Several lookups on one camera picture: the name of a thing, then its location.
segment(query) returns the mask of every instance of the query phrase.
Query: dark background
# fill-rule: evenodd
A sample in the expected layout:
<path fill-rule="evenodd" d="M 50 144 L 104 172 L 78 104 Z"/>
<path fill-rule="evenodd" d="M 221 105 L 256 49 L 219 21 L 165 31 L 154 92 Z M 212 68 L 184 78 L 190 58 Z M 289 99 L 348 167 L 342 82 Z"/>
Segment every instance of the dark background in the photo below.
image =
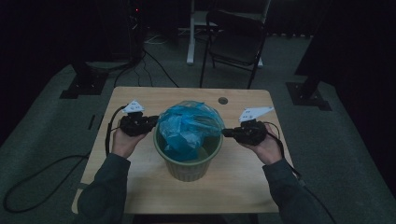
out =
<path fill-rule="evenodd" d="M 72 60 L 115 59 L 115 37 L 109 37 L 97 2 L 1 1 L 0 144 L 52 76 Z M 197 1 L 196 9 L 208 9 L 210 3 Z M 189 26 L 189 1 L 145 4 L 143 28 L 150 26 L 175 38 L 178 27 Z M 394 195 L 395 15 L 395 4 L 385 0 L 273 0 L 267 20 L 271 34 L 315 35 L 296 73 L 334 85 Z M 128 35 L 124 26 L 120 24 L 124 33 L 120 38 Z"/>

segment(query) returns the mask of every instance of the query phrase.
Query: blue plastic bag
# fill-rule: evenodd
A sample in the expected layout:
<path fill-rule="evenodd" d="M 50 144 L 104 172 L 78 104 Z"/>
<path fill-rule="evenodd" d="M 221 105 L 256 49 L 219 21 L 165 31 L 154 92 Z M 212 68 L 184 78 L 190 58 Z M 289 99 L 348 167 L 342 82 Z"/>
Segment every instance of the blue plastic bag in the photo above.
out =
<path fill-rule="evenodd" d="M 183 101 L 168 108 L 161 113 L 158 124 L 168 144 L 164 153 L 174 161 L 196 160 L 205 137 L 219 136 L 224 129 L 216 109 L 195 101 Z"/>

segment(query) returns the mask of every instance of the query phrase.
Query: sleeve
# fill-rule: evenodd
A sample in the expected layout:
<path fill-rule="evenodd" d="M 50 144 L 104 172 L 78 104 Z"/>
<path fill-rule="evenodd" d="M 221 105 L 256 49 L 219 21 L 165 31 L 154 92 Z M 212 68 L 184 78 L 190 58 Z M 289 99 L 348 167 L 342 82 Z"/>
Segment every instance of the sleeve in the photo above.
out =
<path fill-rule="evenodd" d="M 313 197 L 299 184 L 285 159 L 262 169 L 283 223 L 320 223 Z"/>
<path fill-rule="evenodd" d="M 108 154 L 93 182 L 79 196 L 73 223 L 122 222 L 130 165 L 123 157 Z"/>

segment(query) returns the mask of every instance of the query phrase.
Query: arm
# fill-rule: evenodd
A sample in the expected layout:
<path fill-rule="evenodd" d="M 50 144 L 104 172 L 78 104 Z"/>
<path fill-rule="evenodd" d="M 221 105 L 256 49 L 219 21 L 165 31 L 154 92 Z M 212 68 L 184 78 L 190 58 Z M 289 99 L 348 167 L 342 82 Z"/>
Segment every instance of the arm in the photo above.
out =
<path fill-rule="evenodd" d="M 117 129 L 108 154 L 93 182 L 78 198 L 78 215 L 73 223 L 121 223 L 126 198 L 127 160 L 146 135 L 130 137 Z"/>
<path fill-rule="evenodd" d="M 265 124 L 268 133 L 274 135 Z M 268 180 L 271 196 L 279 208 L 284 223 L 320 223 L 318 209 L 311 195 L 299 184 L 288 162 L 282 158 L 276 140 L 267 135 L 257 146 L 241 144 L 251 149 L 264 163 L 262 169 Z"/>

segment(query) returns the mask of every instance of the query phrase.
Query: white paper tag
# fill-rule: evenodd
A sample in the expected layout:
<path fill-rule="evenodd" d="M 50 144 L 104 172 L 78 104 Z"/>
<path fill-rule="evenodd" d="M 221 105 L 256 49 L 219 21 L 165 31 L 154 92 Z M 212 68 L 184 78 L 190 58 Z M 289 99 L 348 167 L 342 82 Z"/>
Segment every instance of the white paper tag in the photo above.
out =
<path fill-rule="evenodd" d="M 259 116 L 270 112 L 271 110 L 274 110 L 272 106 L 245 108 L 241 117 L 239 117 L 239 122 L 256 119 Z"/>
<path fill-rule="evenodd" d="M 122 112 L 133 113 L 133 112 L 140 112 L 143 110 L 145 110 L 145 107 L 140 105 L 136 100 L 133 100 L 131 103 L 129 103 L 127 106 L 125 106 L 124 109 L 122 109 Z"/>

